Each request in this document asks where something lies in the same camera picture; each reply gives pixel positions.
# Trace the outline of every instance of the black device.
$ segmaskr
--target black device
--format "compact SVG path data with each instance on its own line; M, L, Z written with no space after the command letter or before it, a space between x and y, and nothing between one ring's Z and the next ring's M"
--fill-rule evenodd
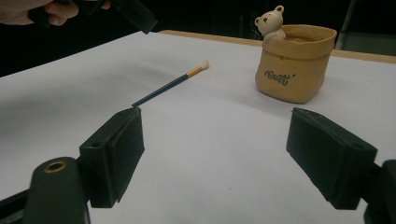
M292 110L287 151L335 209L368 203L366 224L396 224L396 160L374 163L377 149L319 113Z
M141 110L114 115L79 148L35 168L28 190L0 202L1 224L88 224L91 207L120 201L144 152Z
M66 4L69 0L55 0L61 4ZM78 8L91 16L99 10L106 0L98 1L74 1ZM111 6L114 7L128 22L145 34L148 34L157 24L154 14L146 8L139 0L110 0ZM49 15L43 7L31 9L28 13L36 25L43 28L49 28Z

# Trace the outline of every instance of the table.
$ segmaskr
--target table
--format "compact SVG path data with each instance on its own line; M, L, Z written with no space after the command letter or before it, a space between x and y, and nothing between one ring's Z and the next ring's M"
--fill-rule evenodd
M363 223L364 201L333 209L287 153L290 112L340 124L378 148L378 164L395 159L396 64L334 55L318 94L294 105L256 89L261 52L136 33L1 77L0 200L29 188L40 163L78 157L116 112L209 60L140 106L146 151L121 202L90 209L92 223Z

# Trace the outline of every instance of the teddy bear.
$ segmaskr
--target teddy bear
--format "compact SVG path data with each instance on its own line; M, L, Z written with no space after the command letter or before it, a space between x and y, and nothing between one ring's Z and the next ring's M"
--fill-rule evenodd
M262 16L256 18L254 23L258 27L262 36L264 36L265 42L271 40L271 38L276 37L279 39L285 39L285 32L282 30L283 25L283 11L285 8L282 6L277 6L273 11L266 12Z

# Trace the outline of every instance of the makeup brush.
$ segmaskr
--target makeup brush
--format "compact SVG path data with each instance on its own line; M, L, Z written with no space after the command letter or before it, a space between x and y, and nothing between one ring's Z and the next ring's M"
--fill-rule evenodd
M159 88L158 90L152 92L148 96L144 97L143 99L137 101L136 103L132 104L133 107L135 106L140 106L146 101L156 97L157 95L175 87L176 85L180 84L181 82L187 80L190 77L193 77L195 74L201 72L202 70L205 70L207 67L209 67L209 61L205 60L199 67L196 67L192 69L190 72L186 73L185 75L178 77L177 79L169 82L168 84L164 85L163 87Z

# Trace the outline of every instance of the brown pot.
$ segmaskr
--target brown pot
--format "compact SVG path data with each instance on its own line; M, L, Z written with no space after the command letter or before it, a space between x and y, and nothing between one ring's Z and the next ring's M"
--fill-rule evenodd
M312 25L283 25L285 39L262 42L256 85L287 102L308 102L323 84L337 32Z

